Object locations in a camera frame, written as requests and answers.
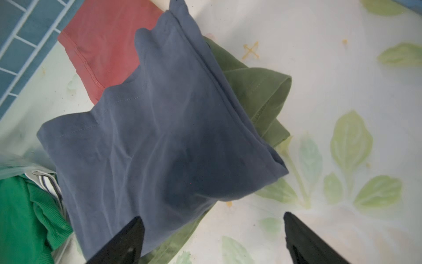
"yellow stain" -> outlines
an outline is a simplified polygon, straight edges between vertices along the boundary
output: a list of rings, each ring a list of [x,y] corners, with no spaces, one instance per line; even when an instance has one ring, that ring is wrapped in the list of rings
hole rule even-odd
[[[243,45],[243,48],[246,50],[246,54],[242,57],[242,60],[246,59],[249,56],[249,54],[251,54],[251,53],[253,55],[255,55],[255,57],[257,59],[259,59],[260,56],[258,54],[256,54],[256,50],[258,49],[258,45],[259,45],[258,41],[254,43],[252,48],[249,48],[247,44]]]

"fabric fold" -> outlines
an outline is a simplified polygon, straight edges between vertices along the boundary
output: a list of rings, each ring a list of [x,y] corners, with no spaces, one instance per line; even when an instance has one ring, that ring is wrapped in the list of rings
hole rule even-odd
[[[57,117],[37,134],[87,259],[135,216],[145,255],[216,201],[287,173],[183,1],[171,0],[153,30],[139,29],[135,47],[140,66],[128,80],[90,112]]]

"blue folded shirt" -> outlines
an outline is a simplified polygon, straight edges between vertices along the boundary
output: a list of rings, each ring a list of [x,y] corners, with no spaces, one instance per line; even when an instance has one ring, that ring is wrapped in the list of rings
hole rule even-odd
[[[57,167],[87,259],[135,216],[142,255],[216,201],[288,173],[257,134],[183,0],[135,35],[140,66],[85,113],[44,123],[37,136]]]

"green leaf print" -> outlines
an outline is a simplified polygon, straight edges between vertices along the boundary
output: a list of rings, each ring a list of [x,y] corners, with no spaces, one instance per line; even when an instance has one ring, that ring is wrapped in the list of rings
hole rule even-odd
[[[376,176],[363,186],[353,204],[358,210],[385,208],[400,199],[401,191],[400,179],[387,175]]]
[[[322,155],[309,134],[300,139],[299,161],[303,176],[311,185],[315,185],[322,174]]]
[[[366,160],[372,150],[373,138],[356,111],[337,120],[331,138],[331,155],[346,178],[349,193],[353,189],[353,172]]]
[[[295,190],[293,190],[293,188],[283,178],[280,178],[275,183],[267,185],[261,190],[256,191],[255,194],[284,204],[293,204],[298,200],[298,195]]]
[[[396,16],[406,9],[392,0],[360,0],[368,12],[380,16]]]
[[[190,261],[190,252],[183,251],[183,253],[177,257],[177,260],[174,264],[192,264]]]
[[[222,237],[222,252],[224,264],[254,264],[254,260],[242,244],[233,238]]]
[[[388,66],[422,66],[422,46],[402,42],[382,52],[378,61]]]
[[[276,218],[265,218],[258,221],[258,224],[264,235],[269,240],[274,240],[277,238],[278,234],[281,232],[281,226],[283,223]]]
[[[289,154],[289,145],[292,141],[293,136],[289,136],[284,140],[282,143],[280,143],[277,147],[275,147],[275,150],[280,156],[286,156]]]
[[[343,186],[334,172],[324,178],[324,196],[328,204],[336,204],[343,198]]]

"green sweater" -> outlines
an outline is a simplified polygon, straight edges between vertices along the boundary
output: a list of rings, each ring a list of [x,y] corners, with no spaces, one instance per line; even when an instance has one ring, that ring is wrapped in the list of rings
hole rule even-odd
[[[54,264],[72,233],[55,199],[25,175],[0,180],[0,263]]]

